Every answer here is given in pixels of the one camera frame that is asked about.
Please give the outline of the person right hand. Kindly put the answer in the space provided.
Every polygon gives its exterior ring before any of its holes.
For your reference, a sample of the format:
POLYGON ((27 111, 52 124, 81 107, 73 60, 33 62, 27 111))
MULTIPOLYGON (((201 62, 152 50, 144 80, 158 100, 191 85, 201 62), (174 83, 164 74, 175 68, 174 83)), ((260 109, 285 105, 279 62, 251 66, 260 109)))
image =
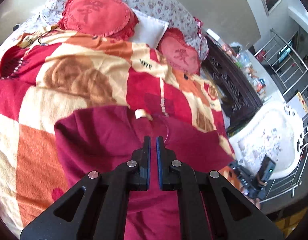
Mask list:
POLYGON ((258 209, 261 208, 261 205, 260 205, 260 200, 258 198, 256 199, 249 199, 258 209))

